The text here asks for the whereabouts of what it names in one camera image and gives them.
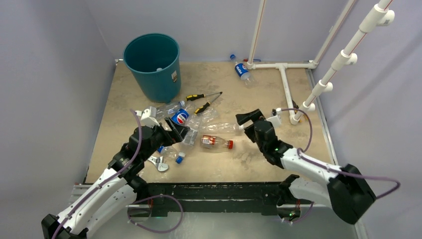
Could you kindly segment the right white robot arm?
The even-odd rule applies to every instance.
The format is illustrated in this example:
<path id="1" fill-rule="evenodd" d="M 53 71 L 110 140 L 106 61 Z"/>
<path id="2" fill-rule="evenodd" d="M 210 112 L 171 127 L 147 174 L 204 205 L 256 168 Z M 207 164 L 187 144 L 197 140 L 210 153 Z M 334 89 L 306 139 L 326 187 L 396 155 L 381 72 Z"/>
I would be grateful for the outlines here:
<path id="1" fill-rule="evenodd" d="M 341 220 L 353 225 L 376 201 L 366 177 L 357 167 L 351 164 L 341 167 L 322 162 L 278 139 L 273 123 L 259 109 L 236 114 L 236 121 L 239 125 L 252 122 L 244 132 L 257 144 L 270 164 L 307 177 L 305 180 L 292 176 L 283 182 L 279 195 L 284 202 L 305 199 L 322 204 L 331 208 Z"/>

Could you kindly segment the long clear bottle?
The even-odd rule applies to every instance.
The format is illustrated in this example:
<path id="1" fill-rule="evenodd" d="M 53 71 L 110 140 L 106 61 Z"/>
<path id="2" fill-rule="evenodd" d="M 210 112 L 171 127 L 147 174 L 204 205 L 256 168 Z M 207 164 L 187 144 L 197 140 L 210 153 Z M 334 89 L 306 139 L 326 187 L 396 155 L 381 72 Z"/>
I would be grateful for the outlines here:
<path id="1" fill-rule="evenodd" d="M 239 134 L 244 130 L 244 125 L 229 122 L 207 123 L 200 127 L 204 133 L 226 133 Z"/>

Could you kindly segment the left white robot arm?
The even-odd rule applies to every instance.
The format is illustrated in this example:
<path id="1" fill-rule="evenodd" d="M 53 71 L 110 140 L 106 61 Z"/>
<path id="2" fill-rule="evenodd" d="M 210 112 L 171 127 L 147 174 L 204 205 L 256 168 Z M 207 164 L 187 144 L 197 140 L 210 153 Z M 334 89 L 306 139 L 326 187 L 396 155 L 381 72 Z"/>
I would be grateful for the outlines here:
<path id="1" fill-rule="evenodd" d="M 159 147 L 182 142 L 190 130 L 170 119 L 165 121 L 170 130 L 165 130 L 160 123 L 142 126 L 138 121 L 128 142 L 122 145 L 95 183 L 68 208 L 43 218 L 44 238 L 90 239 L 125 206 L 150 200 L 148 184 L 138 173 Z"/>

